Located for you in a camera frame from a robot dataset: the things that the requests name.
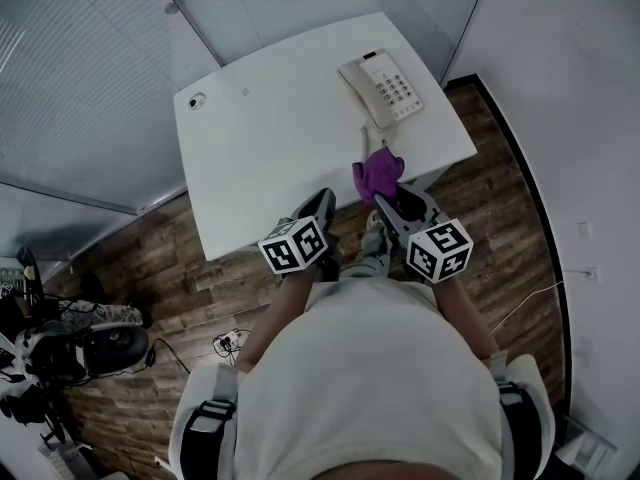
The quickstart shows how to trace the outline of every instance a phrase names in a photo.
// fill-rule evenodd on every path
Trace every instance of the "person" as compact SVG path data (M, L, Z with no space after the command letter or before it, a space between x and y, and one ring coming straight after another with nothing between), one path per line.
M496 340L455 277L387 278L373 213L335 283L288 275L239 352L239 479L498 479Z

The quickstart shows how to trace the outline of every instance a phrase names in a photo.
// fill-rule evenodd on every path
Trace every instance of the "robotic equipment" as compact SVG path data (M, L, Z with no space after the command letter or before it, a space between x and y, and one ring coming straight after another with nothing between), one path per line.
M336 281L339 264L330 253L337 240L329 235L335 211L335 194L323 188L298 206L291 217L280 219L275 229L258 242L272 272L288 274L318 261L323 280Z
M375 194L375 204L406 264L432 283L464 270L473 242L457 219L449 218L429 195L398 183L397 202ZM336 199L324 188L258 243L275 274L286 275L318 262L324 281L339 277L332 257L336 239L328 233ZM492 358L500 392L502 480L538 478L553 445L555 423L540 372L529 355L506 364L506 351ZM232 366L202 365L189 381L176 413L169 459L179 480L233 480L237 394L241 375Z
M36 386L68 386L130 368L147 355L137 324L109 322L70 332L57 321L18 334L16 370Z
M458 219L448 220L428 194L407 183L396 185L397 203L380 194L374 196L381 218L404 261L420 276L438 283L462 272L471 256L473 241ZM289 218L258 242L274 274L304 270L320 261L324 281L339 277L336 260L325 254L335 238L329 225L335 214L336 198L324 188L300 205Z
M398 183L396 192L396 204L380 194L374 199L405 263L432 283L462 272L473 241L460 221L449 220L430 195L408 183Z

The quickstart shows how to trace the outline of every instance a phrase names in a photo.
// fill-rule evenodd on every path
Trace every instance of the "white wall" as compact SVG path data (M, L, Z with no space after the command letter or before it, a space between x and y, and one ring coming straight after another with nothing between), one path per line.
M27 387L26 383L11 385L0 380L0 397L19 396ZM47 458L38 451L42 443L40 433L47 435L48 430L44 423L24 426L0 414L0 462L16 480L58 478Z
M384 11L436 80L476 0L178 0L225 64L336 21Z
M133 209L184 186L173 95L217 64L170 2L0 0L3 177Z
M478 73L549 213L567 284L573 413L640 460L640 0L481 0L448 79ZM578 237L589 221L592 238Z

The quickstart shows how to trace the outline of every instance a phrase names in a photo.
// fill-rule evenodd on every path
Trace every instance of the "wall outlet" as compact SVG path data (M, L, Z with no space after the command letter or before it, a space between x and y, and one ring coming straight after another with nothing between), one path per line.
M599 267L587 267L585 268L585 272L588 272L586 277L589 281L593 281L594 283L602 282L602 276Z
M589 221L585 220L584 222L578 222L576 227L578 228L578 236L580 238L591 238L593 235L593 230L591 229L591 223L589 223Z

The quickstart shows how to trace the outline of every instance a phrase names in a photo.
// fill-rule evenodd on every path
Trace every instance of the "baseboard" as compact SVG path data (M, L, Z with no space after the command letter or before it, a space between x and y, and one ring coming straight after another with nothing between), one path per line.
M170 192L168 194L165 194L162 197L158 198L158 200L154 201L149 206L146 206L143 209L141 209L138 212L137 215L132 216L131 220L128 220L127 222L123 222L122 224L118 224L117 226L114 226L113 228L110 228L107 231L105 231L104 233L101 233L100 235L96 236L90 242L88 242L87 244L83 245L81 249L76 251L69 258L69 260L67 260L67 261L59 261L55 265L51 266L51 268L49 268L46 272L42 273L41 274L42 275L42 282L46 283L47 281L49 281L50 279L55 277L55 275L58 274L59 272L63 271L66 268L69 268L71 266L71 264L73 263L73 260L75 260L76 258L81 256L82 254L87 252L89 249L95 247L97 244L102 242L105 238L108 238L111 235L115 235L118 231L121 231L124 228L126 228L127 226L133 224L136 220L144 217L148 213L151 213L156 208L160 208L161 206L164 206L165 204L170 203L171 201L173 201L177 197L180 197L182 194L185 194L186 192L187 192L187 186L186 185L178 187L174 191L172 191L172 192Z
M520 149L520 145L516 140L511 128L507 124L506 119L502 115L500 108L494 101L493 97L487 90L486 86L480 79L478 75L469 75L462 78L456 78L455 80L451 80L447 83L446 89L455 89L456 87L463 87L466 85L473 85L476 90L482 96L482 99L489 107L491 114L494 119L498 123L502 134L507 139L507 143L511 148L513 156L518 162L518 166L520 167L520 171L522 172L522 176L527 184L529 192L531 193L531 198L535 204L536 210L538 211L538 216L540 218L540 223L542 224L542 229L544 231L544 236L547 241L547 247L549 248L549 255L551 256L551 264L553 266L553 273L556 277L557 281L562 281L562 267L560 266L560 257L558 255L558 249L556 248L556 242L553 237L553 232L551 230L551 224L549 222L549 217L547 215L547 211L542 202L542 197L540 196L540 192L538 191L538 187L533 178L533 174L531 174L531 170L529 169L529 164L525 160L524 155L522 154L522 150ZM562 318L562 337L563 337L563 345L564 345L564 398L562 402L558 404L557 407L554 407L554 411L560 412L562 414L569 414L569 410L571 409L571 385L573 379L573 363L571 358L571 330L569 328L569 311L567 306L567 295L564 289L564 285L560 284L556 288L558 290L558 304L560 306L560 316Z

